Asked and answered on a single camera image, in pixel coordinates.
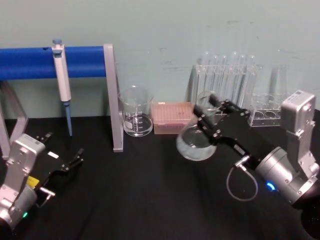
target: black table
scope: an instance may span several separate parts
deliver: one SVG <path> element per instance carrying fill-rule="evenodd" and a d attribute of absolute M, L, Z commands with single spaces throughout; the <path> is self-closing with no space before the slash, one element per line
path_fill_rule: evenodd
<path fill-rule="evenodd" d="M 315 120 L 320 123 L 320 113 Z M 33 208 L 14 232 L 16 240 L 291 240 L 312 239 L 293 209 L 259 180 L 251 202 L 231 198 L 226 177 L 239 157 L 219 146 L 202 162 L 184 159 L 175 135 L 124 136 L 124 152 L 113 153 L 109 117 L 72 119 L 68 138 L 64 118 L 31 119 L 26 133 L 53 132 L 51 148 L 71 158 L 83 147 L 85 162 L 77 175 L 56 177 L 57 195 L 42 209 Z M 258 128 L 286 149 L 279 127 Z M 317 160 L 320 125 L 313 132 Z M 243 173 L 231 177 L 231 188 L 242 197 L 254 193 Z"/>

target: blue pipette tip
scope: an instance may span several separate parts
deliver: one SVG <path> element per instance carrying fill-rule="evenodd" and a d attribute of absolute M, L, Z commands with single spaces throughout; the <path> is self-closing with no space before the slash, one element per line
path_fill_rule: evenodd
<path fill-rule="evenodd" d="M 70 115 L 70 101 L 63 102 L 65 107 L 66 122 L 68 123 L 69 136 L 72 137 L 71 115 Z"/>

